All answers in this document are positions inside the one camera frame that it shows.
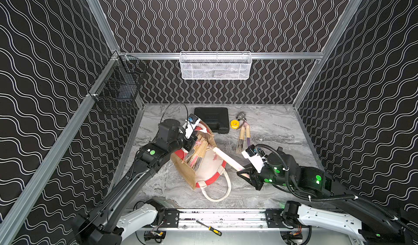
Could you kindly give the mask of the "bamboo fan purple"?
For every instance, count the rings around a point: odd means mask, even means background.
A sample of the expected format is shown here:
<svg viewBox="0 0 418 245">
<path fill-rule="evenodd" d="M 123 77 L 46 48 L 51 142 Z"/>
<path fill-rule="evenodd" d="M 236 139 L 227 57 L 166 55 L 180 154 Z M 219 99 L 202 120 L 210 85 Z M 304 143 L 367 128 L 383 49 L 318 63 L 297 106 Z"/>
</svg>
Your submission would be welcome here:
<svg viewBox="0 0 418 245">
<path fill-rule="evenodd" d="M 245 133 L 244 133 L 244 136 L 245 136 L 245 149 L 247 149 L 248 147 L 251 146 L 250 125 L 247 122 L 245 122 L 244 127 L 245 127 Z"/>
</svg>

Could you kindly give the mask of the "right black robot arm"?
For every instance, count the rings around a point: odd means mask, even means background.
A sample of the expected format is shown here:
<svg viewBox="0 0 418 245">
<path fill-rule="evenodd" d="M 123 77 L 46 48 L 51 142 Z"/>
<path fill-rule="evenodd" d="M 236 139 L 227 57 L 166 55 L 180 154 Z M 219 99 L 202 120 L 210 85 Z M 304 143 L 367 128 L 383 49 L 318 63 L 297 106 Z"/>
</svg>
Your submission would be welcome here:
<svg viewBox="0 0 418 245">
<path fill-rule="evenodd" d="M 288 228 L 320 227 L 344 233 L 367 245 L 411 245 L 418 238 L 409 220 L 343 186 L 314 167 L 300 166 L 293 156 L 265 144 L 242 151 L 249 164 L 237 175 L 260 190 L 269 184 L 296 197 L 270 222 Z"/>
</svg>

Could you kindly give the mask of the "bamboo fan pink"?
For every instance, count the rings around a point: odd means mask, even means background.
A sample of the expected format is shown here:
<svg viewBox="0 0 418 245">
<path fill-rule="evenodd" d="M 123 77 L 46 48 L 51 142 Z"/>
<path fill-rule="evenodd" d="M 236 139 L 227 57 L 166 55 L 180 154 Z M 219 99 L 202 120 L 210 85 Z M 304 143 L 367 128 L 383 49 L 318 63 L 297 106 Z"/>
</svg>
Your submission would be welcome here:
<svg viewBox="0 0 418 245">
<path fill-rule="evenodd" d="M 240 165 L 237 161 L 231 158 L 229 155 L 221 151 L 218 147 L 213 148 L 215 154 L 217 154 L 220 158 L 222 158 L 227 164 L 229 164 L 233 169 L 237 172 L 244 170 L 244 167 Z"/>
</svg>

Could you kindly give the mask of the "red jute tote bag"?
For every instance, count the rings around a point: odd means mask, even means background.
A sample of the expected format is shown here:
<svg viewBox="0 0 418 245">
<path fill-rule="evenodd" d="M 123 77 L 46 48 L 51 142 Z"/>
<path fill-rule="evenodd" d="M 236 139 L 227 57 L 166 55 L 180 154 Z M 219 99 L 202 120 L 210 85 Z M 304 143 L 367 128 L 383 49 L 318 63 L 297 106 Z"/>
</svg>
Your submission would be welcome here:
<svg viewBox="0 0 418 245">
<path fill-rule="evenodd" d="M 217 144 L 214 140 L 214 134 L 208 125 L 204 122 L 200 122 L 195 128 L 194 133 L 198 139 L 206 138 L 210 144 L 199 169 L 194 171 L 184 162 L 186 155 L 189 153 L 185 149 L 178 150 L 171 154 L 170 160 L 174 163 L 177 171 L 192 189 L 200 189 L 204 197 L 213 203 L 221 202 L 230 195 L 232 190 L 231 180 L 225 170 L 226 162 L 213 151 L 213 148 L 217 147 Z M 211 198 L 205 191 L 205 188 L 215 183 L 221 176 L 224 176 L 226 179 L 226 193 L 220 198 Z"/>
</svg>

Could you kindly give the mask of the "bamboo fan floral white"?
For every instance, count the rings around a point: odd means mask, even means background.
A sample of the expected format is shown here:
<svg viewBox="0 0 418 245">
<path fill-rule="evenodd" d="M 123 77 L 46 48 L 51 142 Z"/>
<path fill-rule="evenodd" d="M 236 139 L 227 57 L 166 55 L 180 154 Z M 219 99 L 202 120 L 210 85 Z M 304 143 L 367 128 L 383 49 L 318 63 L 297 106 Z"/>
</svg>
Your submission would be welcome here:
<svg viewBox="0 0 418 245">
<path fill-rule="evenodd" d="M 244 147 L 244 140 L 246 139 L 246 127 L 243 125 L 239 132 L 239 137 L 236 144 L 235 152 L 236 154 L 240 154 L 243 151 Z"/>
</svg>

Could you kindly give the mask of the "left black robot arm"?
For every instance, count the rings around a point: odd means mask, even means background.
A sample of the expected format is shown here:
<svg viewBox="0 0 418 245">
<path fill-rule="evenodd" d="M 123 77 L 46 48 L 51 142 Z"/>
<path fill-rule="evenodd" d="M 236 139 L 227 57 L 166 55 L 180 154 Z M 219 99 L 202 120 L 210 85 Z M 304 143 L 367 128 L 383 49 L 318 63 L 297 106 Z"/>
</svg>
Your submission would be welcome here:
<svg viewBox="0 0 418 245">
<path fill-rule="evenodd" d="M 139 149 L 132 166 L 110 194 L 87 215 L 74 218 L 71 227 L 75 241 L 79 245 L 120 245 L 134 232 L 153 223 L 158 210 L 152 205 L 145 204 L 126 215 L 124 211 L 173 153 L 191 149 L 200 121 L 191 114 L 185 125 L 175 119 L 159 123 L 156 137 Z"/>
</svg>

